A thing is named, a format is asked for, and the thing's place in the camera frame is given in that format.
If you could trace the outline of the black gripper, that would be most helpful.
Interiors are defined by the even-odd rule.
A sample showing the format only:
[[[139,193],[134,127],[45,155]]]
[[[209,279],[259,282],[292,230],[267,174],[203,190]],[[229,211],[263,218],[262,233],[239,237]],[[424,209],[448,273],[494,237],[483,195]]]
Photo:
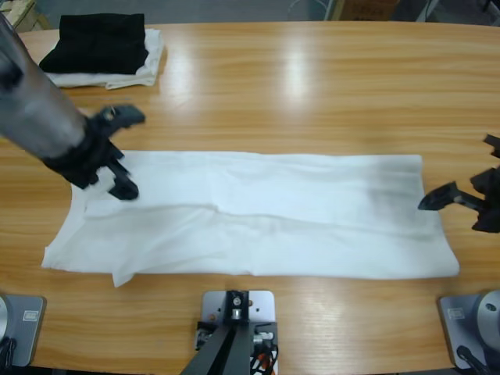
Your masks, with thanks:
[[[479,213],[475,231],[485,233],[500,232],[499,210],[499,167],[490,168],[470,178],[473,189],[483,195],[478,198],[464,191],[457,195],[456,182],[450,182],[427,193],[418,205],[418,210],[439,211],[452,203],[458,203]]]
[[[123,153],[110,141],[119,130],[128,129],[128,120],[107,120],[104,116],[87,118],[83,141],[70,147],[58,157],[44,157],[42,162],[67,180],[76,180],[76,186],[84,190],[98,182],[97,171],[107,166],[117,175],[127,176],[128,170],[120,164]],[[135,200],[138,186],[130,179],[114,179],[108,193],[119,200]]]

